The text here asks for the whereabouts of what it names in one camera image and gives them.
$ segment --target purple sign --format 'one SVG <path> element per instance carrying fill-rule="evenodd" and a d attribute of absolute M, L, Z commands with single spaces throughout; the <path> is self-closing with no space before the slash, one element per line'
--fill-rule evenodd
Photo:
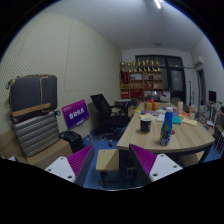
<path fill-rule="evenodd" d="M 87 110 L 85 100 L 80 100 L 62 107 L 61 109 L 68 129 L 74 128 L 77 124 L 89 118 L 89 112 Z"/>

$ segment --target black office chair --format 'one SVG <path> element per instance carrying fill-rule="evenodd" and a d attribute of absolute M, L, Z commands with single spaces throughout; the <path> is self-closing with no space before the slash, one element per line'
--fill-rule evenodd
<path fill-rule="evenodd" d="M 107 135 L 110 135 L 111 139 L 113 137 L 120 137 L 120 135 L 116 133 L 116 128 L 123 128 L 130 122 L 131 119 L 128 117 L 128 106 L 130 104 L 127 103 L 125 106 L 110 106 L 103 94 L 92 95 L 90 97 L 98 111 L 97 118 L 99 121 L 99 129 L 103 133 L 102 139 Z M 112 108 L 114 107 L 121 108 L 121 110 L 115 116 L 111 116 Z"/>

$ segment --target chair leg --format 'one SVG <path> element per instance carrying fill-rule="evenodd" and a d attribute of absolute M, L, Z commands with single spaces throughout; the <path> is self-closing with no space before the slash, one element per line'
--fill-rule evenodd
<path fill-rule="evenodd" d="M 106 184 L 106 181 L 105 181 L 105 178 L 104 178 L 106 175 L 107 175 L 106 172 L 100 172 L 100 176 L 101 176 L 101 179 L 103 181 L 103 187 L 104 188 L 107 188 L 107 184 Z"/>

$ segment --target cup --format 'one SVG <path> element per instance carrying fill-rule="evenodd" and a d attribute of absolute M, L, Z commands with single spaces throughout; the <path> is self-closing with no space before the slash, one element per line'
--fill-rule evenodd
<path fill-rule="evenodd" d="M 140 121 L 140 131 L 147 133 L 151 129 L 151 119 L 148 117 L 142 117 Z"/>

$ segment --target blue bottle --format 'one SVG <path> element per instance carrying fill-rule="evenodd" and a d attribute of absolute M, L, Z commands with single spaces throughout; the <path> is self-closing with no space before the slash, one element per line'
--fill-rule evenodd
<path fill-rule="evenodd" d="M 167 107 L 165 120 L 161 129 L 160 145 L 166 146 L 170 141 L 172 134 L 172 123 L 173 123 L 173 108 Z"/>

